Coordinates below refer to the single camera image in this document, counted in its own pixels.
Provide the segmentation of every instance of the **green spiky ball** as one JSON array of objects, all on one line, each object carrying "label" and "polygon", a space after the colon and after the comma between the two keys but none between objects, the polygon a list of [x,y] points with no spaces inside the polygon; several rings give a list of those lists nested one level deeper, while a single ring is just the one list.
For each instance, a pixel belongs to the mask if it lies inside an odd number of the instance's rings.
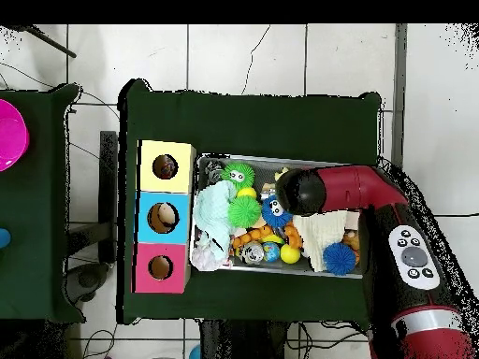
[{"label": "green spiky ball", "polygon": [[249,195],[236,197],[228,208],[228,218],[235,227],[248,228],[261,216],[261,206]]},{"label": "green spiky ball", "polygon": [[236,189],[241,190],[253,186],[254,171],[247,164],[231,163],[221,172],[221,178],[232,181]]}]

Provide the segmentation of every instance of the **yellow box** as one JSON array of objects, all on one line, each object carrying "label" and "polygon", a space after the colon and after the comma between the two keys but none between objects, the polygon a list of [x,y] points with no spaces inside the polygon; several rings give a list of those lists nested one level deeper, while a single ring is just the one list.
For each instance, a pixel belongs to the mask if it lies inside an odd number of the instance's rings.
[{"label": "yellow box", "polygon": [[[153,163],[164,155],[170,156],[177,165],[176,174],[171,179],[160,179],[153,172]],[[195,148],[187,143],[142,140],[139,189],[143,192],[191,193],[195,157]]]}]

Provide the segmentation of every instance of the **green table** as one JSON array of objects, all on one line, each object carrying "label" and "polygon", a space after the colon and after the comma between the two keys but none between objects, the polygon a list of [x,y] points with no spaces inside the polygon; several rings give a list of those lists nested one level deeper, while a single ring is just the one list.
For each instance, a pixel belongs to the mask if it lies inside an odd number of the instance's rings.
[{"label": "green table", "polygon": [[0,91],[30,133],[21,160],[0,172],[0,227],[10,245],[0,250],[0,318],[81,322],[64,296],[66,258],[65,111],[77,85],[49,91]]},{"label": "green table", "polygon": [[156,93],[141,79],[120,93],[118,318],[348,320],[367,323],[361,280],[192,270],[184,294],[132,294],[138,139],[190,143],[198,153],[375,165],[381,98]]}]

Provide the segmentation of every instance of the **pink bowl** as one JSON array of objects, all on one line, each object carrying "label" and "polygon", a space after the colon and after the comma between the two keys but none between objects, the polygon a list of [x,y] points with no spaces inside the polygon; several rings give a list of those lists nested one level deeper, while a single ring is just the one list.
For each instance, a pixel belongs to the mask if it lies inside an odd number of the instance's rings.
[{"label": "pink bowl", "polygon": [[14,165],[26,152],[30,137],[20,112],[0,99],[0,172]]}]

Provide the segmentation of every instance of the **stacked boxes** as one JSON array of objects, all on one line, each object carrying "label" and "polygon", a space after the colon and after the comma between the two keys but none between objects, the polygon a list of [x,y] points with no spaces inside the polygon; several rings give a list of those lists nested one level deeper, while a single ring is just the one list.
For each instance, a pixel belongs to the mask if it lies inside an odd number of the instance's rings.
[{"label": "stacked boxes", "polygon": [[195,149],[138,142],[132,292],[181,294],[188,261]]}]

